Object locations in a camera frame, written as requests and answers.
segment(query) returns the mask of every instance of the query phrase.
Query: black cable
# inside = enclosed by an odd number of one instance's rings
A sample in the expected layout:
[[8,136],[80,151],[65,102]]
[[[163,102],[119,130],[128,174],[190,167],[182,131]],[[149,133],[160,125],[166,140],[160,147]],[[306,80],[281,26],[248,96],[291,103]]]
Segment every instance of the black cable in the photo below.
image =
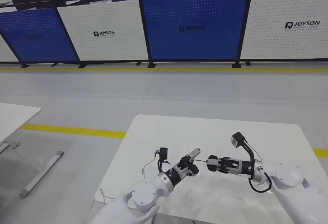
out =
[[159,170],[159,172],[163,172],[162,163],[160,162],[160,160],[158,160],[158,170]]
[[254,188],[254,186],[252,186],[251,180],[249,179],[249,184],[250,184],[251,189],[254,190],[257,193],[265,193],[265,192],[268,192],[271,189],[271,187],[272,187],[272,181],[269,178],[269,175],[267,175],[267,173],[264,173],[264,174],[265,174],[266,178],[269,180],[269,187],[266,190],[256,190]]
[[206,163],[206,161],[204,161],[204,160],[194,160],[194,161],[200,161],[200,162],[205,162]]

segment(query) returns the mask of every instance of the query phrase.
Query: robotic hand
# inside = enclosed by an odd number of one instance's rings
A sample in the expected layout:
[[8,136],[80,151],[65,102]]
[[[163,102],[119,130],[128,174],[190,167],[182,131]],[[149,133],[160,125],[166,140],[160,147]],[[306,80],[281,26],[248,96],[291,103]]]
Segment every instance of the robotic hand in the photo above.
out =
[[[242,146],[250,155],[250,161],[211,155],[207,160],[210,171],[246,177],[249,179],[250,187],[258,193],[271,190],[294,223],[328,224],[328,198],[304,177],[298,166],[290,163],[273,165],[256,160],[251,150],[253,148],[240,132],[232,136],[231,143],[236,148]],[[268,183],[269,187],[266,190],[257,190],[251,181],[259,184]]]
[[[127,192],[118,195],[105,205],[91,224],[141,224],[147,222],[159,210],[158,198],[168,197],[174,187],[187,176],[195,176],[199,169],[194,165],[194,158],[200,154],[196,148],[190,154],[181,158],[170,170],[163,172],[162,164],[167,161],[167,148],[160,148],[159,174],[150,182],[142,181]],[[128,201],[132,198],[141,216],[136,216],[128,208]]]

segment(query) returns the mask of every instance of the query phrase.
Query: wire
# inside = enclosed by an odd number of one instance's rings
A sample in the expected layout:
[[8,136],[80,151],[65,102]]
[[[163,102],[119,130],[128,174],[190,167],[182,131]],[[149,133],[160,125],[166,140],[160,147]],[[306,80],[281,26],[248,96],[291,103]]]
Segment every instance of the wire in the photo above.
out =
[[146,171],[145,171],[146,166],[151,164],[155,160],[156,157],[157,157],[157,154],[154,153],[154,159],[143,166],[143,168],[142,168],[143,181],[146,180]]
[[262,160],[260,154],[245,140],[245,142],[247,143],[247,145],[256,152],[256,154],[259,156],[260,160]]
[[105,195],[105,194],[103,193],[102,188],[99,189],[99,192],[100,192],[100,193],[102,194],[102,196],[103,196],[103,203],[104,203],[104,204],[106,204],[106,199],[105,199],[105,198],[108,198],[108,199],[115,199],[115,198],[111,198],[111,197],[108,197],[107,195]]
[[200,162],[205,162],[206,163],[206,161],[204,161],[204,160],[194,160],[194,161],[200,161]]
[[251,180],[249,179],[249,184],[250,184],[251,189],[254,190],[254,191],[257,192],[257,193],[265,193],[265,192],[268,192],[268,191],[271,189],[271,187],[272,187],[272,181],[271,181],[271,179],[269,178],[269,175],[267,175],[266,172],[265,172],[264,174],[265,174],[266,178],[269,180],[269,183],[270,183],[270,184],[269,184],[269,187],[268,187],[266,190],[256,190],[256,189],[254,188],[254,186],[252,186],[252,182],[251,182]]

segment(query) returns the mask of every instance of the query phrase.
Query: black frame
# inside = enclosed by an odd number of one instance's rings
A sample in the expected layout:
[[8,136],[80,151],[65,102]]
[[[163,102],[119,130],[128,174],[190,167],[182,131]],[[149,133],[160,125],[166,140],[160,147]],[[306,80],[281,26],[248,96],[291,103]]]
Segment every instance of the black frame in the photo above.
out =
[[[92,1],[98,1],[98,0],[80,0],[79,2],[67,5],[68,6],[78,6],[78,5],[84,5],[84,4],[90,4]],[[245,3],[245,9],[243,13],[243,19],[242,19],[242,26],[241,26],[241,33],[240,33],[240,40],[238,44],[238,50],[237,50],[237,56],[233,59],[162,59],[162,60],[153,60],[152,59],[152,53],[151,53],[151,47],[149,44],[149,36],[148,36],[148,29],[146,24],[146,17],[145,17],[145,11],[144,11],[144,5],[143,0],[138,0],[139,3],[139,9],[140,9],[140,15],[142,17],[142,24],[143,24],[143,31],[144,31],[144,38],[146,40],[146,47],[147,47],[147,53],[148,53],[148,60],[80,60],[77,51],[72,43],[71,37],[68,34],[67,29],[65,28],[65,25],[63,23],[63,20],[58,12],[57,6],[58,3],[56,3],[56,0],[49,0],[49,1],[43,1],[38,3],[44,3],[44,2],[51,2],[53,4],[53,8],[55,9],[55,12],[60,20],[60,23],[62,24],[62,28],[68,38],[68,41],[70,42],[70,45],[72,47],[72,50],[77,58],[76,61],[46,61],[46,62],[23,62],[21,58],[18,56],[18,54],[15,52],[13,47],[9,44],[8,40],[0,30],[0,35],[3,38],[3,40],[6,42],[6,44],[9,46],[13,54],[16,56],[18,62],[0,62],[0,64],[20,64],[22,65],[21,68],[27,68],[29,65],[27,64],[43,64],[43,63],[51,63],[52,67],[56,66],[58,63],[63,64],[79,64],[78,68],[84,68],[86,65],[89,64],[113,64],[113,63],[128,63],[128,62],[136,62],[137,66],[139,66],[142,62],[149,62],[148,68],[154,68],[156,66],[155,62],[235,62],[232,64],[233,68],[241,68],[240,62],[245,62],[247,66],[251,65],[251,62],[328,62],[328,58],[311,58],[311,59],[242,59],[241,58],[241,52],[243,47],[243,40],[245,38],[245,31],[246,31],[246,25],[247,20],[249,16],[250,11],[250,4],[251,0],[246,0]],[[35,3],[19,3],[19,4],[12,4],[12,5],[4,5],[0,6],[0,8],[6,8],[6,7],[16,7],[18,5],[22,4],[30,4],[31,6],[36,6]]]
[[36,6],[36,4],[41,4],[41,3],[52,3],[52,8],[55,10],[55,13],[56,13],[56,15],[58,16],[58,18],[59,18],[59,21],[60,21],[60,23],[61,23],[61,25],[62,25],[62,28],[63,28],[63,30],[64,30],[64,32],[65,32],[65,34],[66,34],[66,36],[67,36],[67,39],[68,39],[68,41],[69,41],[69,43],[70,43],[70,45],[71,45],[71,47],[72,47],[72,50],[73,50],[73,52],[74,52],[74,54],[75,54],[75,56],[76,56],[76,58],[77,58],[77,60],[76,61],[41,61],[41,62],[32,62],[32,61],[22,61],[21,60],[21,58],[20,58],[20,56],[15,52],[15,50],[14,50],[14,48],[12,47],[12,45],[9,43],[9,41],[7,40],[7,38],[5,37],[5,35],[3,34],[3,32],[1,31],[1,29],[0,29],[0,35],[1,35],[1,37],[3,38],[3,40],[6,42],[6,44],[8,45],[8,47],[11,49],[11,51],[13,52],[13,54],[16,56],[16,58],[17,58],[17,60],[18,60],[18,62],[0,62],[0,64],[20,64],[20,65],[22,65],[22,67],[21,68],[27,68],[28,66],[30,66],[29,64],[52,64],[52,65],[57,65],[57,64],[59,64],[59,63],[61,63],[61,64],[79,64],[79,67],[81,67],[81,62],[80,62],[80,60],[79,60],[79,57],[78,57],[78,54],[77,54],[77,52],[76,52],[76,50],[75,50],[75,48],[74,48],[74,46],[73,46],[73,43],[72,43],[72,41],[71,41],[71,39],[69,38],[69,35],[68,35],[68,32],[67,32],[67,29],[65,28],[65,26],[64,26],[64,23],[63,23],[63,21],[62,21],[62,18],[61,18],[61,16],[59,15],[59,12],[58,12],[58,10],[57,10],[57,3],[56,3],[56,1],[55,0],[49,0],[49,1],[43,1],[43,2],[35,2],[35,3],[19,3],[19,4],[10,4],[10,5],[4,5],[4,6],[0,6],[0,8],[7,8],[7,7],[16,7],[16,6],[19,6],[19,5],[31,5],[31,6]]
[[28,65],[25,64],[23,61],[21,61],[21,59],[18,56],[18,54],[15,52],[15,50],[13,49],[13,47],[9,44],[9,42],[8,42],[7,38],[5,37],[5,35],[2,33],[1,29],[0,29],[0,35],[1,35],[2,39],[5,41],[5,43],[7,44],[7,46],[10,48],[10,50],[13,52],[13,54],[15,55],[15,57],[17,58],[17,60],[18,60],[18,62],[0,62],[0,64],[20,64],[20,65],[22,65],[21,68],[27,68]]

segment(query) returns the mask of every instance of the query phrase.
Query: white table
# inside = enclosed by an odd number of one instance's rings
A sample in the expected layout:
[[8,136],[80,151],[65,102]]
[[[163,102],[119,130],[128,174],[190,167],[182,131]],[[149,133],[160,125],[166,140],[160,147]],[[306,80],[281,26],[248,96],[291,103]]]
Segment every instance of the white table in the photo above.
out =
[[[195,148],[202,151],[197,159],[217,155],[249,160],[242,147],[230,143],[236,132],[241,132],[264,160],[299,164],[328,196],[328,178],[297,125],[151,115],[135,117],[99,189],[115,197],[140,182],[143,165],[160,147],[168,148],[168,160],[173,164]],[[199,174],[185,178],[163,198],[159,213],[210,223],[292,223],[272,193],[259,195],[245,178],[210,172],[205,163],[196,164]],[[146,180],[157,174],[155,161],[146,168]],[[95,198],[103,202],[99,189]],[[132,201],[128,205],[135,208]]]
[[[40,110],[41,108],[35,108],[32,106],[4,104],[0,102],[0,153],[8,146],[15,149],[20,145],[20,143],[11,139],[10,135],[28,122]],[[57,154],[46,165],[45,170],[40,172],[21,192],[20,196],[22,198],[29,194],[32,188],[41,180],[62,154],[63,152],[57,152]]]

